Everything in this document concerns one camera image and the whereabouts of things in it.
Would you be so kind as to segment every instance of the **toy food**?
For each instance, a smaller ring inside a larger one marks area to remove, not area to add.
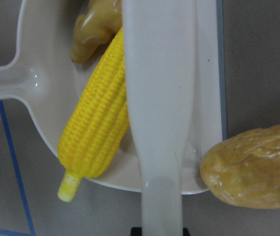
[[[71,201],[83,177],[98,177],[107,169],[128,127],[121,29],[101,57],[59,141],[59,161],[66,168],[60,199]]]
[[[280,124],[217,144],[202,159],[200,172],[212,193],[225,203],[280,208]]]
[[[90,0],[88,12],[74,27],[71,59],[84,63],[96,48],[109,42],[122,26],[121,0]]]

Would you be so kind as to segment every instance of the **spatula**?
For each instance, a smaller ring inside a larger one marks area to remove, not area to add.
[[[183,235],[181,166],[192,124],[196,2],[124,0],[130,127],[142,175],[142,235]]]

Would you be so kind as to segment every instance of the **blue line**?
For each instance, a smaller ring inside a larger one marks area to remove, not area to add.
[[[5,135],[6,135],[7,144],[8,144],[8,147],[9,147],[10,154],[11,154],[11,159],[12,159],[12,162],[13,162],[13,167],[14,167],[14,171],[15,171],[16,180],[17,180],[17,183],[18,183],[20,195],[21,195],[22,202],[23,202],[24,211],[25,211],[25,214],[26,214],[28,227],[29,227],[31,236],[36,236],[36,233],[35,233],[35,230],[34,230],[34,227],[33,227],[33,223],[32,223],[32,219],[31,219],[30,209],[29,209],[29,206],[28,206],[28,203],[27,203],[27,198],[26,198],[26,193],[25,193],[25,190],[24,190],[22,176],[21,176],[21,172],[20,172],[20,169],[19,169],[19,166],[18,166],[16,153],[15,153],[15,149],[14,149],[14,144],[13,144],[13,140],[12,140],[12,136],[11,136],[11,132],[10,132],[10,128],[9,128],[9,125],[8,125],[8,121],[7,121],[7,117],[6,117],[6,113],[5,113],[5,109],[4,109],[4,104],[3,104],[2,100],[0,100],[0,114],[1,114],[2,123],[3,123],[4,131],[5,131]]]
[[[0,234],[8,235],[8,236],[31,236],[29,234],[14,232],[14,231],[10,231],[10,230],[3,230],[3,229],[0,229]]]
[[[219,91],[221,107],[222,138],[227,139],[227,108],[226,108],[226,81],[225,81],[225,58],[224,58],[224,22],[223,2],[217,0],[217,22],[218,22],[218,70]]]

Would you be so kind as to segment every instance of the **corn cob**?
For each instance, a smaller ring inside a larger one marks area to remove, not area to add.
[[[123,32],[119,30],[91,75],[59,141],[66,171],[58,196],[70,202],[83,177],[109,166],[129,127],[124,79]]]

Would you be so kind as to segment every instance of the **plate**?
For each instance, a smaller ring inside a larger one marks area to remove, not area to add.
[[[0,67],[0,99],[15,98],[26,105],[55,156],[61,133],[105,48],[84,65],[74,65],[70,60],[74,22],[86,3],[23,0],[16,55],[10,64]],[[183,160],[183,194],[207,190],[199,175],[199,162],[210,147],[222,140],[216,1],[199,0],[197,5],[197,80],[193,124]],[[107,171],[91,181],[141,191],[140,167],[130,131]]]

